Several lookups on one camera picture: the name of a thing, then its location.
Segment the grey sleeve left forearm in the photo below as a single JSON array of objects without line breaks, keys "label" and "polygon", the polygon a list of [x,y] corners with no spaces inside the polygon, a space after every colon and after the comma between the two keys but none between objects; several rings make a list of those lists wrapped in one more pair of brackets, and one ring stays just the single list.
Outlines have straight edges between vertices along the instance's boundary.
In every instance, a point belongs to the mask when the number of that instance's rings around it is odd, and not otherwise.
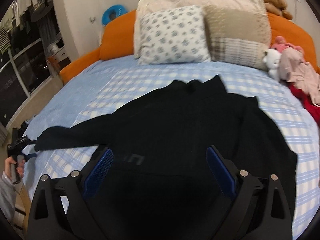
[{"label": "grey sleeve left forearm", "polygon": [[15,186],[9,177],[3,172],[0,180],[1,195],[0,204],[1,210],[11,225],[14,224],[16,191]]}]

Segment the left hand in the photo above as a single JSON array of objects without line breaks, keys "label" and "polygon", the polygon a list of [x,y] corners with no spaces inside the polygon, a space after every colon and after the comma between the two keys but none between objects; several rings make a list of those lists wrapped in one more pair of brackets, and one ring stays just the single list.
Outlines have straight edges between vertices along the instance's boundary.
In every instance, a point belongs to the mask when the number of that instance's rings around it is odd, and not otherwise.
[{"label": "left hand", "polygon": [[[16,171],[19,174],[19,176],[21,178],[23,178],[24,176],[24,163],[25,160],[22,159],[21,161],[18,162]],[[4,174],[10,179],[12,180],[12,173],[11,173],[11,164],[16,164],[16,161],[14,161],[14,159],[12,157],[8,157],[7,159],[5,159],[4,162]]]}]

